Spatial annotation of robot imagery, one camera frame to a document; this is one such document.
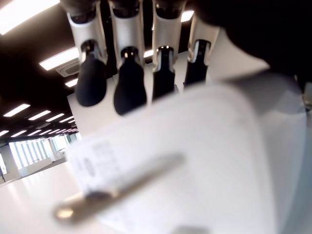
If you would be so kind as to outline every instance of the window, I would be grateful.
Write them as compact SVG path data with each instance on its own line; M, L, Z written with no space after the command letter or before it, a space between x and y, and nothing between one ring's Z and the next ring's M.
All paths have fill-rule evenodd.
M66 135L56 136L52 139L52 141L53 141L56 151L65 149L68 146L68 140L66 138Z
M2 174L3 175L7 174L6 167L5 167L5 164L4 164L4 161L3 161L1 154L0 154L0 167L1 167Z
M81 135L80 135L80 133L76 133L76 137L77 137L78 140L81 140Z
M55 136L51 139L51 145L55 150L67 148L69 145L66 135ZM14 161L18 169L27 167L36 162L42 161L53 155L49 139L41 138L37 140L27 140L9 143ZM0 167L6 171L3 160L0 157Z
M48 158L47 152L51 152L49 142L46 139L11 142L9 146L18 169Z

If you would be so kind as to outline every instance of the wall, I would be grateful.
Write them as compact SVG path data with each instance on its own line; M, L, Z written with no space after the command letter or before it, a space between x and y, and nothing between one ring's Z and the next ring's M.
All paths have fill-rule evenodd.
M22 169L19 169L19 174L21 177L28 176L52 163L52 160L48 157L42 161L36 162L32 165L29 165L27 167L23 167Z
M15 178L20 178L19 170L15 164L13 155L11 153L10 146L6 145L0 148L1 155L7 170L7 174L4 175L5 181L9 181Z
M180 92L183 92L183 82L187 68L188 52L178 55L174 65L175 83ZM234 46L228 39L225 31L221 30L218 36L211 62L207 73L207 81L225 80L239 75L262 70L267 64L260 59L251 57ZM75 94L68 96L68 102L79 132L82 137L87 136L102 126L109 125L121 119L114 110L113 96L118 77L107 80L107 93L102 102L93 107L82 107L78 104ZM153 64L144 67L144 85L151 103L153 93Z

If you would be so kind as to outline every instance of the robotic hand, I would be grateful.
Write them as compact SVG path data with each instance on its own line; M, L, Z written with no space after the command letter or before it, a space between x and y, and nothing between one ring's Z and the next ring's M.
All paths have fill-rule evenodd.
M174 91L175 71L181 30L181 14L187 0L153 0L153 100ZM81 72L76 94L83 106L99 103L106 93L105 66L107 51L100 17L100 0L61 0L72 27L75 44L79 49ZM144 37L142 0L108 0L115 39L119 81L114 96L118 114L145 105ZM311 36L299 37L294 27L306 31L311 21L306 20L311 3L300 3L300 12L291 6L278 4L280 0L193 0L193 17L188 67L185 85L204 81L209 56L218 30L225 27L230 39L247 53L264 59L274 70L298 76L304 90L308 76ZM286 17L289 13L300 17Z
M181 16L187 0L153 0L153 100L174 91ZM82 106L98 104L106 93L105 66L108 55L100 15L99 0L62 0L67 12L75 44L79 49L81 71L76 86ZM144 36L142 0L108 0L115 41L118 84L114 106L118 114L145 105ZM205 80L209 55L218 27L210 26L194 16L189 62L185 85Z

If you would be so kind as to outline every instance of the fluorescent light panel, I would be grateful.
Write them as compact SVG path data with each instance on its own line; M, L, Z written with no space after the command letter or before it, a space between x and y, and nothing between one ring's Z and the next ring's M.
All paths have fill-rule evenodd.
M4 134L7 134L9 131L7 130L3 130L2 132L0 132L0 136L3 136Z
M42 116L47 115L47 114L50 113L50 112L51 112L51 111L44 111L44 112L41 112L41 113L39 113L38 115L35 115L34 117L29 118L29 120L35 120L35 119L37 119L37 118L40 118L40 117L42 117Z
M32 135L34 135L34 134L36 134L38 132L41 132L41 130L34 131L33 133L29 134L28 136L32 136Z
M73 79L73 80L65 83L65 85L67 85L68 87L73 87L73 86L75 86L77 84L77 82L78 82L78 78Z
M182 13L181 22L189 21L194 14L194 11L185 11Z
M60 130L60 131L58 131L57 133L61 133L61 132L65 131L65 130L66 130L66 129Z
M46 59L45 61L40 62L40 66L45 70L49 71L52 68L60 66L70 60L76 59L79 57L79 51L77 47L65 50L57 55L54 55L51 58Z
M28 104L22 104L18 106L17 108L13 109L12 111L6 113L4 117L12 117L13 115L16 115L18 112L21 112L22 110L25 110L26 108L30 107Z
M68 120L70 120L70 119L72 119L72 118L74 118L74 117L71 116L71 117L68 117L68 118L66 118L66 119L63 119L63 120L60 121L60 123L63 123L63 122L65 122L65 121L68 121Z
M9 32L24 21L59 3L59 0L13 0L0 9L0 33Z
M59 118L59 117L61 117L61 116L63 116L64 114L59 114L59 115L57 115L57 116L54 116L54 117L52 117L52 118L50 118L50 119L47 119L46 120L46 122L51 122L52 120L54 120L54 119L56 119L56 118Z
M40 133L39 135L41 136L41 135L44 135L44 134L46 134L46 133L48 133L48 132L50 132L50 131L52 131L52 130L47 130L47 131L45 131L45 132L43 132L43 133Z
M59 131L59 129L56 129L56 130L54 130L54 131L50 132L49 134L56 133L57 131Z
M23 134L23 133L25 133L25 132L27 132L27 130L20 131L20 132L14 134L14 135L11 136L11 137L17 137L17 136L19 136L19 135L21 135L21 134Z
M149 56L152 56L154 54L154 50L148 50L144 52L144 57L147 58Z

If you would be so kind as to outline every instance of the ceiling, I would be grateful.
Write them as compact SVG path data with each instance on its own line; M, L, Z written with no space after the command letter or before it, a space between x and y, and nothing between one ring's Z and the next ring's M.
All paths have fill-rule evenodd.
M10 1L2 0L0 8L8 2ZM153 24L151 0L143 2L143 12L145 48L149 50L152 48ZM105 0L101 2L101 14L109 56L107 77L110 78L117 73L117 69L112 22L108 3ZM182 24L179 52L187 51L190 27L191 21ZM38 138L38 135L27 135L34 132L36 127L46 123L47 119L60 113L65 115L42 128L42 132L48 129L53 131L71 127L71 124L59 123L59 121L72 116L67 96L74 92L74 88L68 88L65 82L76 78L77 75L64 78L55 69L46 71L39 62L74 46L67 16L60 4L0 35L0 132L10 131L0 136L0 143ZM146 63L150 62L152 62L151 57L146 59ZM31 106L12 117L3 117L5 113L23 103ZM34 121L28 120L45 110L51 113ZM27 132L18 137L11 137L21 130Z

